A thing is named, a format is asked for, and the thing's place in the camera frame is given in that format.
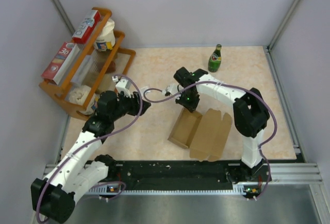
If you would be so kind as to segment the brown cardboard box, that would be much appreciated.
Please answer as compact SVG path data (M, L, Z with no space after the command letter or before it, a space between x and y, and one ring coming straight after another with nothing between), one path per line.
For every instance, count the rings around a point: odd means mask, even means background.
M232 122L232 117L220 110L209 109L201 114L183 108L168 141L188 149L192 159L215 162L222 157Z

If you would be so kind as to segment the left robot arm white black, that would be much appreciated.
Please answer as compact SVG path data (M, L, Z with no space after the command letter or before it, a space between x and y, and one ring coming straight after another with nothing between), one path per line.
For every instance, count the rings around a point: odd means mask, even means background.
M94 185L103 179L113 180L117 175L115 166L102 161L93 161L88 168L85 164L114 132L115 121L126 114L138 118L150 106L140 92L128 96L123 92L102 92L94 114L86 121L73 147L50 173L31 184L32 207L37 215L64 223Z

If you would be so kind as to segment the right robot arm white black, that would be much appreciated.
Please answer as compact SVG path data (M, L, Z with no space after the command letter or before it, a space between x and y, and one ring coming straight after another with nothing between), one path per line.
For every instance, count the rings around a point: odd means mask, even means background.
M232 107L235 127L243 137L240 172L244 179L254 180L265 161L260 155L259 145L270 118L259 90L256 88L244 90L227 85L203 69L189 72L185 67L181 67L174 74L174 79L178 83L176 90L179 93L175 102L190 112L197 109L200 94Z

